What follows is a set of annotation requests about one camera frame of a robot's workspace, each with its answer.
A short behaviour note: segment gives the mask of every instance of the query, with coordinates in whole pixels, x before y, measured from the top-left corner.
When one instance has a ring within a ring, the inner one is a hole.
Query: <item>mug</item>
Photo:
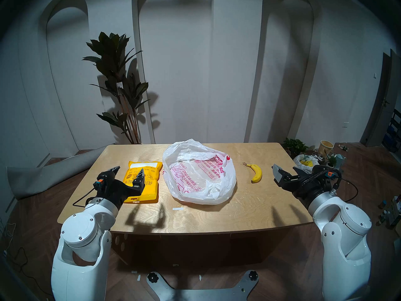
[[[347,160],[347,158],[342,156],[341,154],[337,154],[336,159],[337,159],[337,163],[335,166],[336,169],[339,169],[341,167],[341,165],[344,164],[345,161]]]

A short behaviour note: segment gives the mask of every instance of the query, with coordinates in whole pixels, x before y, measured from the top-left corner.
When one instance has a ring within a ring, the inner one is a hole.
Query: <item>wooden table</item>
[[[227,153],[233,160],[237,184],[233,196],[219,205],[198,205],[179,201],[171,196],[163,179],[159,179],[159,200],[152,204],[123,204],[111,228],[115,233],[147,235],[220,234],[262,231],[312,223],[308,210],[290,192],[273,181],[272,165],[295,175],[295,165],[279,143],[215,143],[205,144]],[[93,188],[100,172],[121,166],[116,179],[123,180],[128,161],[162,161],[169,145],[109,145],[78,185],[57,222],[83,211],[72,203]],[[263,172],[262,180],[251,183],[254,172],[242,162],[255,163]],[[93,191],[88,197],[95,196]]]

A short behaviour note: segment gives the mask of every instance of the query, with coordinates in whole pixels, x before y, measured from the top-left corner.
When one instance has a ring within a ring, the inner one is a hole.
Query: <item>plastic bag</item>
[[[163,177],[173,197],[196,204],[228,200],[237,183],[233,160],[226,153],[189,139],[163,153]]]
[[[301,154],[294,158],[294,163],[298,168],[306,171],[307,173],[312,173],[313,166],[319,165],[319,161],[312,155]]]

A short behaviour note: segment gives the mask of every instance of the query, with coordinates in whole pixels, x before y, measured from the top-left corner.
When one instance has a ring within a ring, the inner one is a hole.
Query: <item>metal base plate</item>
[[[226,289],[174,289],[157,272],[149,273],[146,281],[150,288],[156,292],[160,301],[245,301],[259,281],[259,276],[256,271],[248,270],[235,287]]]

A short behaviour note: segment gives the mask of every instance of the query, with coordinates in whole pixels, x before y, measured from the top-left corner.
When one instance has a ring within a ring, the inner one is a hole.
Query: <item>gray mat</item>
[[[35,195],[90,168],[106,147],[76,155],[49,166],[7,167],[8,183],[16,199]]]

